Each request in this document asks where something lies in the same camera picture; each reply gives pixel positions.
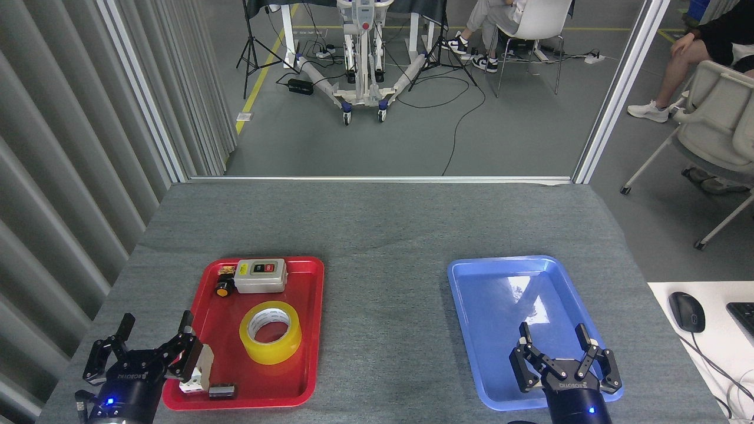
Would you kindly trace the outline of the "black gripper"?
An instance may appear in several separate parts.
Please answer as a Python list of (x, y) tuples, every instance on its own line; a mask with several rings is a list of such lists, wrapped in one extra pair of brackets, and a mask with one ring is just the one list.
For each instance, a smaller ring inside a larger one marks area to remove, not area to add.
[[(103, 384), (92, 402), (89, 423), (152, 423), (166, 379), (188, 382), (204, 344), (192, 330), (194, 316), (186, 310), (177, 335), (156, 350), (127, 351), (125, 342), (135, 317), (125, 313), (116, 333), (92, 344), (82, 378), (92, 386)], [(117, 360), (107, 371), (111, 353)]]
[[(619, 391), (622, 387), (619, 369), (611, 349), (601, 348), (593, 340), (585, 324), (578, 324), (577, 340), (584, 352), (581, 361), (554, 360), (537, 349), (531, 340), (530, 327), (522, 322), (518, 327), (520, 338), (512, 349), (510, 362), (520, 392), (528, 393), (536, 384), (543, 391), (554, 423), (612, 423), (603, 395)], [(594, 362), (600, 368), (601, 379), (591, 372)], [(560, 369), (566, 377), (560, 379)]]

